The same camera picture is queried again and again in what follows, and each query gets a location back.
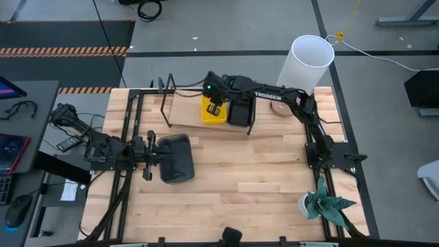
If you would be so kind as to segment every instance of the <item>white paper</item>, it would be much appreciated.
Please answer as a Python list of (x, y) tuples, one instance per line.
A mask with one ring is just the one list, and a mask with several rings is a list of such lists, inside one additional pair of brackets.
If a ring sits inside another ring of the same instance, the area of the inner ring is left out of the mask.
[(74, 201), (76, 199), (76, 191), (78, 190), (78, 184), (66, 179), (64, 184), (64, 190), (62, 191), (61, 201)]

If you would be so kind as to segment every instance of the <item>white cable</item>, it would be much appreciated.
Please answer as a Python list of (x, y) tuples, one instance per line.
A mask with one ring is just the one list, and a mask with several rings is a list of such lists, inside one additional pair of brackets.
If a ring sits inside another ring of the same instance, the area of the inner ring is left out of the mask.
[[(336, 45), (336, 44), (338, 44), (338, 42), (339, 42), (339, 41), (337, 40), (337, 37), (334, 36), (334, 35), (328, 35), (328, 36), (325, 38), (325, 40), (328, 41), (328, 38), (335, 38), (335, 39), (336, 39), (336, 42), (335, 42), (335, 43), (333, 43), (333, 44), (330, 43), (331, 45)], [(378, 59), (378, 60), (386, 60), (386, 61), (389, 61), (389, 62), (393, 62), (394, 64), (397, 64), (397, 65), (399, 65), (399, 66), (401, 66), (401, 67), (403, 67), (403, 68), (405, 68), (405, 69), (408, 69), (408, 70), (410, 70), (410, 71), (418, 72), (418, 71), (433, 71), (433, 70), (439, 70), (439, 68), (433, 68), (433, 69), (412, 69), (412, 68), (409, 68), (409, 67), (405, 66), (404, 64), (401, 64), (401, 63), (399, 63), (399, 62), (397, 62), (397, 61), (393, 61), (392, 59), (389, 59), (389, 58), (380, 58), (380, 57), (376, 57), (376, 56), (372, 56), (372, 55), (370, 55), (370, 54), (367, 54), (366, 52), (364, 52), (364, 51), (362, 51), (362, 50), (360, 50), (360, 49), (358, 49), (358, 48), (355, 48), (355, 47), (353, 47), (352, 45), (348, 45), (348, 44), (347, 44), (346, 42), (344, 42), (343, 40), (341, 40), (340, 42), (343, 43), (344, 45), (346, 45), (347, 47), (351, 48), (352, 50), (358, 51), (358, 52), (360, 52), (360, 53), (362, 53), (362, 54), (364, 54), (364, 55), (366, 55), (366, 56), (368, 56), (368, 57), (375, 58), (375, 59)]]

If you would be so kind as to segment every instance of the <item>potted plant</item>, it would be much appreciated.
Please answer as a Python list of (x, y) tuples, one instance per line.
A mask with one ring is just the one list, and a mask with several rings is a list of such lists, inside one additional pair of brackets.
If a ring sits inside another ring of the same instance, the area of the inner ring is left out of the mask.
[(323, 216), (328, 221), (348, 230), (349, 228), (339, 211), (354, 204), (356, 202), (341, 197), (328, 196), (322, 176), (318, 179), (317, 191), (315, 193), (308, 192), (308, 194), (301, 196), (298, 201), (299, 211), (307, 216), (308, 220)]

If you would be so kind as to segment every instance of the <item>monitor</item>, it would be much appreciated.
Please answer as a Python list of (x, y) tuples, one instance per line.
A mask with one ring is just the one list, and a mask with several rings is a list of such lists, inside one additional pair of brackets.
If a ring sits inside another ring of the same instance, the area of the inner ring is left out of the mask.
[(0, 100), (15, 97), (25, 97), (27, 93), (12, 82), (0, 76)]

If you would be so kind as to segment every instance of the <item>computer mouse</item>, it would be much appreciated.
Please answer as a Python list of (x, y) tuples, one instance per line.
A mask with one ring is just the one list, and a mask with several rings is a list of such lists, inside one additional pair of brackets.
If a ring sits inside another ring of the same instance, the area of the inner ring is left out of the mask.
[(5, 224), (8, 228), (16, 228), (23, 223), (32, 203), (31, 195), (23, 195), (15, 198), (6, 211)]

